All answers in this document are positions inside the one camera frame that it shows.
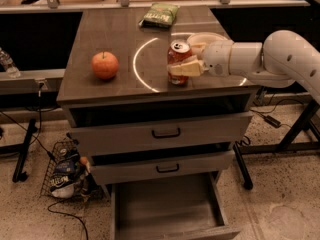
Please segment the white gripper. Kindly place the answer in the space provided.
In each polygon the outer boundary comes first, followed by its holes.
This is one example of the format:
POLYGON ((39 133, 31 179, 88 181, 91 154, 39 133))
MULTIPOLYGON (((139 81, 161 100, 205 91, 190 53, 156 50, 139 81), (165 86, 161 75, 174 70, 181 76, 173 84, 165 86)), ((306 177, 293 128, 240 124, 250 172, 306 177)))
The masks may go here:
POLYGON ((227 77, 229 75, 229 60, 234 42, 232 40, 218 40, 207 45, 196 43, 191 45, 194 55, 202 60, 193 60, 186 63, 168 65, 167 71, 175 76, 197 77, 205 69, 213 76, 227 77))

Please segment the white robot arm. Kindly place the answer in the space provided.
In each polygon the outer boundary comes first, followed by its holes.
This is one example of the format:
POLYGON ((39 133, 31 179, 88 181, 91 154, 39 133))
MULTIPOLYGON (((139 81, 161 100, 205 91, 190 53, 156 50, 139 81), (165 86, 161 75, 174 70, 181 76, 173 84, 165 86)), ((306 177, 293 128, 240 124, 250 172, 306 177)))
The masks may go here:
POLYGON ((169 54, 179 57, 167 63, 173 76, 241 76, 254 84, 285 88, 298 82, 320 103, 320 53, 300 35, 279 30, 264 42, 213 40, 209 33, 197 33, 187 40, 175 40, 169 54))

